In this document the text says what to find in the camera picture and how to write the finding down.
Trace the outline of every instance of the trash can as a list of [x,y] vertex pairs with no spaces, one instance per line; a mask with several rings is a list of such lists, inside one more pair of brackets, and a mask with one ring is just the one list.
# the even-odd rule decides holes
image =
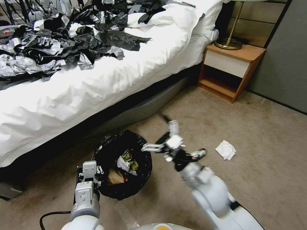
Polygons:
[[150,152],[142,152],[146,140],[125,130],[106,136],[96,148],[92,160],[104,174],[99,187],[102,195],[122,200],[133,196],[146,184],[152,171]]

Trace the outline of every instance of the white bed sheet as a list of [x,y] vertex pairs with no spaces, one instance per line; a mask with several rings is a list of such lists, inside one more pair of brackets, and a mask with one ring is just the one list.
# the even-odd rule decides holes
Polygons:
[[48,82],[26,82],[0,91],[0,167],[51,140],[93,114],[202,60],[217,32],[193,35],[202,12],[169,4],[148,25],[129,15],[126,32],[152,37],[119,61],[102,57],[92,70],[56,72]]

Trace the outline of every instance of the beige carpet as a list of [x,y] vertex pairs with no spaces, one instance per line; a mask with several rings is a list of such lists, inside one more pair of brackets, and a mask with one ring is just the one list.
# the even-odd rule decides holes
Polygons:
[[[235,102],[189,87],[162,109],[178,119],[187,151],[208,150],[201,160],[223,179],[230,193],[268,229],[307,229],[307,116],[244,92]],[[155,142],[167,126],[158,117],[132,124],[130,130]],[[103,135],[55,153],[25,175],[26,191],[0,200],[0,229],[39,229],[39,218],[70,210],[76,166],[89,160]],[[237,150],[224,161],[215,148],[223,140]],[[197,230],[212,229],[198,209],[173,163],[153,155],[153,172],[144,188],[124,201],[101,197],[100,221],[105,229],[126,229],[114,206],[124,205],[140,224],[170,222]],[[47,230],[61,229],[69,215],[45,218]]]

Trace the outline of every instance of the white robotic arm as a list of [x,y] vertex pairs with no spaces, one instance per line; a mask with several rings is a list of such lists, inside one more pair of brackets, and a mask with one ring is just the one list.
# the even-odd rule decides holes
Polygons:
[[175,161],[175,168],[186,184],[193,189],[192,196],[204,211],[216,230],[263,230],[258,221],[244,209],[228,192],[226,184],[209,167],[201,166],[192,159],[180,160],[186,156],[183,139],[178,135],[178,122],[168,121],[169,138],[163,144],[146,144],[142,151],[164,152]]
[[[183,139],[178,135],[178,122],[169,122],[169,133],[158,144],[145,144],[142,151],[164,153],[167,161],[175,163],[182,179],[193,190],[192,196],[209,218],[216,230],[263,230],[257,220],[244,209],[228,192],[226,184],[209,167],[201,166],[183,150]],[[71,211],[71,222],[62,230],[103,230],[99,224],[99,197],[94,192],[99,181],[95,174],[102,170],[96,161],[83,164],[83,181],[76,185],[75,204]],[[159,229],[161,224],[140,226],[135,230]],[[184,230],[178,225],[165,225],[163,229]]]

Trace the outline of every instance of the nightstand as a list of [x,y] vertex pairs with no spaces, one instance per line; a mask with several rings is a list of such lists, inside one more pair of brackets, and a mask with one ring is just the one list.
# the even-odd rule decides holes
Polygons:
[[251,45],[239,50],[207,46],[198,87],[233,103],[244,91],[265,50]]

